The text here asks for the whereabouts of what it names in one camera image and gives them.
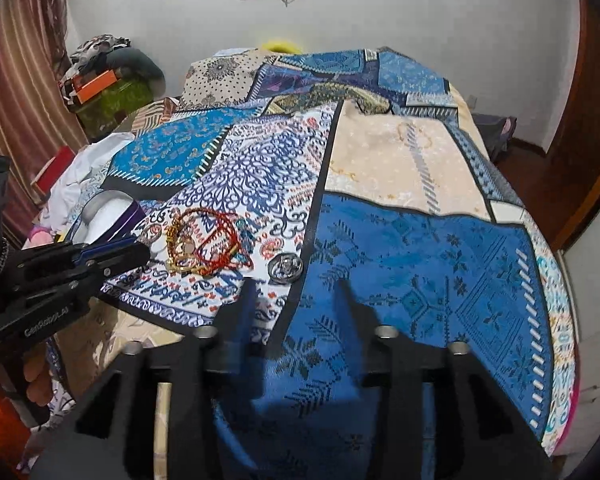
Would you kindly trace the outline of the left hand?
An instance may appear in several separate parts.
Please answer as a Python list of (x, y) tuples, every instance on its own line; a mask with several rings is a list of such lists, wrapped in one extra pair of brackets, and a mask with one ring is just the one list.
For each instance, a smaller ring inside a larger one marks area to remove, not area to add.
[(44, 342), (24, 355), (23, 377), (28, 383), (27, 398), (31, 402), (43, 406), (52, 400), (52, 375), (50, 374), (50, 364), (46, 360), (46, 344)]

